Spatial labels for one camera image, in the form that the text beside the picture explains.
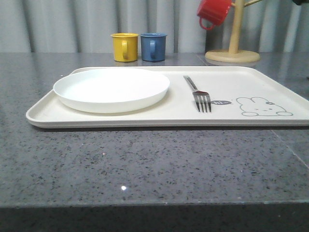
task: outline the fork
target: fork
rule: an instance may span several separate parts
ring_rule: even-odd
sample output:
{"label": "fork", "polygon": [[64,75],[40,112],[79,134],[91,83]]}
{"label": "fork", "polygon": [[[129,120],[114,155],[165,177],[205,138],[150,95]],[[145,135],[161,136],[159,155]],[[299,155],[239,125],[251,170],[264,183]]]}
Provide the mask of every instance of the fork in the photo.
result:
{"label": "fork", "polygon": [[197,86],[191,80],[189,76],[183,76],[186,81],[189,83],[191,89],[193,90],[192,94],[197,105],[197,109],[200,113],[211,113],[211,98],[208,92],[198,90]]}

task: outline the gray speckled surface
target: gray speckled surface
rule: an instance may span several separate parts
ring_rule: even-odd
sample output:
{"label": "gray speckled surface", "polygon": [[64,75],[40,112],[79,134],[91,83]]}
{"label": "gray speckled surface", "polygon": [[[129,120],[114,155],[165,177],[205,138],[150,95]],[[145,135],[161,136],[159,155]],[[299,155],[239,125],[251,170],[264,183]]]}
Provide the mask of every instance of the gray speckled surface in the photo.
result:
{"label": "gray speckled surface", "polygon": [[[257,70],[309,99],[308,53],[261,56]],[[296,202],[308,207],[307,127],[43,130],[26,121],[27,109],[73,70],[126,65],[211,64],[203,54],[128,64],[113,61],[112,54],[0,54],[2,210]]]}

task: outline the gray curtain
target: gray curtain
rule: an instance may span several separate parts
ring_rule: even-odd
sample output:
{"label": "gray curtain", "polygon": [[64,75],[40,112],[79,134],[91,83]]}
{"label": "gray curtain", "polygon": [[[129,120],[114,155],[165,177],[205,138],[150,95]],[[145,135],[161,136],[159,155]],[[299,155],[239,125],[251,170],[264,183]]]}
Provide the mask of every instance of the gray curtain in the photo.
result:
{"label": "gray curtain", "polygon": [[[234,9],[203,30],[200,0],[0,0],[0,52],[111,53],[110,34],[164,32],[167,52],[228,48]],[[240,49],[309,51],[309,4],[263,0],[245,8]]]}

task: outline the fork tines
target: fork tines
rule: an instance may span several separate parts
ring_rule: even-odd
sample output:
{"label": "fork tines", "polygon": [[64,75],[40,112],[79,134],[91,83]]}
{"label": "fork tines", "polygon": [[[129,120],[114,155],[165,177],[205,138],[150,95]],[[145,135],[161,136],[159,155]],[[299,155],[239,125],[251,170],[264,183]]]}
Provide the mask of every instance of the fork tines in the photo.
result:
{"label": "fork tines", "polygon": [[200,113],[211,113],[211,99],[207,92],[195,91],[193,97]]}

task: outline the red cup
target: red cup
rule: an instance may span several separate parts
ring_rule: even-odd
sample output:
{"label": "red cup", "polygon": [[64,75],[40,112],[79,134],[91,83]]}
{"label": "red cup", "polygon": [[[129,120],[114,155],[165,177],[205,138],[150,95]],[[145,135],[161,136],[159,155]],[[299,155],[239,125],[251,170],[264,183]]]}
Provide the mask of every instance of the red cup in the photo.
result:
{"label": "red cup", "polygon": [[[214,26],[218,26],[225,20],[232,0],[202,0],[197,9],[199,16],[199,24],[205,30],[211,30]],[[212,23],[210,28],[202,24],[202,19],[206,19]]]}

